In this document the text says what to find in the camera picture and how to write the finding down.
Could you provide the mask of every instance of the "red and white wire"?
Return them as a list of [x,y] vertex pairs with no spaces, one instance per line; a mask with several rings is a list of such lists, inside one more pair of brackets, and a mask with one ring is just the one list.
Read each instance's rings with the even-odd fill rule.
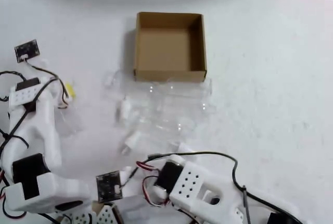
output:
[[152,171],[157,171],[157,172],[159,172],[159,169],[158,169],[158,168],[155,168],[154,166],[151,166],[151,165],[148,165],[148,164],[142,163],[141,161],[137,161],[137,162],[136,162],[136,165],[137,165],[139,168],[141,168],[141,169],[143,169],[143,170],[146,170],[146,171],[150,171],[150,172],[152,172]]
[[147,188],[146,188],[146,180],[149,179],[149,178],[157,178],[157,176],[146,176],[143,179],[143,181],[142,181],[142,191],[144,193],[145,199],[150,205],[152,205],[154,207],[161,207],[161,206],[164,205],[163,203],[162,204],[156,204],[156,203],[152,202],[152,200],[149,197],[149,194],[148,194]]

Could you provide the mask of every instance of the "white plastic piece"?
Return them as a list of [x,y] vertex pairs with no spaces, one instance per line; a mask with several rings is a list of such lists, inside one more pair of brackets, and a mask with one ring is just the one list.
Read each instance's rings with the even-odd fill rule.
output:
[[113,206],[105,205],[97,216],[97,224],[117,224],[112,209]]
[[[40,79],[43,86],[48,79]],[[11,88],[11,94],[15,92],[15,87]],[[20,125],[15,135],[24,138],[27,143],[33,144],[35,141],[42,139],[44,143],[43,154],[46,166],[52,172],[58,171],[61,167],[61,149],[59,136],[55,128],[54,102],[49,88],[46,88],[39,96],[36,102],[36,112],[30,114]],[[23,106],[9,105],[10,112],[10,130],[24,114]],[[24,158],[27,151],[26,145],[17,138],[11,138],[5,146],[1,162],[6,176],[12,180],[12,163],[15,160]]]
[[[211,224],[242,223],[241,215],[237,213],[237,209],[243,205],[243,195],[234,186],[231,178],[218,177],[179,156],[170,156],[170,160],[184,166],[169,195],[172,203]],[[220,201],[211,205],[205,201],[207,193],[216,195]],[[263,198],[269,199],[272,204],[289,211],[295,216],[299,215],[298,212],[295,212],[296,208],[291,204],[268,195],[263,196]],[[250,198],[248,203],[250,207],[258,206],[258,202]]]
[[156,198],[160,200],[158,203],[165,202],[165,200],[168,198],[167,191],[159,186],[153,186],[151,191],[156,196]]
[[43,84],[38,84],[23,90],[13,91],[9,95],[9,107],[15,107],[32,102]]
[[131,114],[131,108],[132,104],[131,101],[127,96],[121,101],[120,107],[119,107],[119,121],[120,122],[126,122]]
[[67,202],[82,201],[83,204],[77,208],[91,204],[89,187],[79,180],[65,179],[49,172],[37,176],[37,183],[39,195],[27,200],[24,198],[22,183],[7,187],[5,193],[8,208],[31,213],[54,213],[57,211],[55,206]]
[[137,142],[140,140],[140,137],[141,134],[138,131],[134,131],[132,134],[130,134],[130,136],[124,142],[124,148],[121,153],[125,155],[132,151],[135,148]]

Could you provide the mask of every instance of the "mounting hole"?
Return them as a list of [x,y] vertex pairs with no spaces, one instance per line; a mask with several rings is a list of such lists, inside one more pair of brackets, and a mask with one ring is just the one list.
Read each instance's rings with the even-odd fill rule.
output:
[[211,201],[210,204],[211,205],[216,205],[220,202],[220,198],[218,196],[214,197]]

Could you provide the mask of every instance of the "cardboard box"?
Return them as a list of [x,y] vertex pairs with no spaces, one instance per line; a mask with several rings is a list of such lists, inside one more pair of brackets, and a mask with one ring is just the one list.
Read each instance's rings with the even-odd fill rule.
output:
[[137,80],[202,82],[206,73],[203,15],[137,14],[134,60]]

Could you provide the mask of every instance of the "white robot part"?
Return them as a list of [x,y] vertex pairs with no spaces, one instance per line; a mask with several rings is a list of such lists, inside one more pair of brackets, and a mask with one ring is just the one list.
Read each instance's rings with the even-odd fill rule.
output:
[[[171,155],[168,161],[182,167],[169,194],[169,199],[174,205],[211,224],[243,223],[245,213],[239,209],[244,204],[244,195],[235,187],[231,178],[218,177],[177,155]],[[261,192],[254,192],[254,194],[296,217],[299,216],[297,208],[285,201]],[[266,207],[250,198],[248,198],[248,204],[249,207]]]
[[[10,130],[14,128],[25,112],[23,104],[32,102],[35,95],[47,81],[47,78],[42,78],[40,79],[41,84],[20,91],[15,91],[16,87],[11,88],[9,96]],[[61,149],[59,136],[55,128],[53,100],[51,91],[46,88],[36,102],[36,111],[27,115],[15,135],[24,138],[29,145],[36,140],[43,140],[46,166],[52,171],[57,171],[61,167]],[[25,144],[17,138],[11,138],[5,146],[1,162],[2,168],[10,180],[13,177],[12,163],[24,158],[26,151]]]
[[[9,96],[10,130],[21,119],[27,103],[34,101],[48,78],[28,80],[28,85],[11,88]],[[91,203],[86,183],[62,178],[57,175],[62,159],[60,140],[55,128],[54,110],[61,98],[62,88],[47,86],[35,102],[35,110],[29,112],[14,135],[22,140],[11,138],[1,156],[1,167],[6,178],[14,182],[5,189],[8,208],[14,211],[31,213],[52,213],[68,211]]]
[[67,204],[83,207],[90,198],[87,184],[73,179],[61,178],[54,173],[37,176],[39,195],[25,200],[22,183],[13,184],[5,189],[8,208],[13,211],[30,213],[54,213],[64,211]]

